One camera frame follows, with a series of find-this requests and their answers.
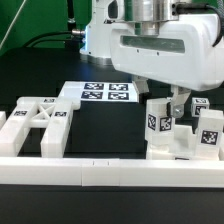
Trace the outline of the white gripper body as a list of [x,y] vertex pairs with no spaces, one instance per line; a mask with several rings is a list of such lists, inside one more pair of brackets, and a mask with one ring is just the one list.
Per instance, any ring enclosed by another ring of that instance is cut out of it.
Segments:
[[140,36],[128,23],[110,35],[115,69],[148,79],[205,91],[224,82],[224,39],[215,14],[181,15],[160,25],[159,35]]

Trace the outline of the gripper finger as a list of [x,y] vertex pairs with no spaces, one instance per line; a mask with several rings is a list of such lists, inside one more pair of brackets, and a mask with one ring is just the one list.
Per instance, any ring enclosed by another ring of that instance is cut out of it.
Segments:
[[133,85],[138,95],[138,102],[144,104],[149,96],[149,87],[147,78],[140,76],[133,76]]
[[184,105],[191,94],[191,90],[176,85],[171,86],[170,115],[181,118],[184,115]]

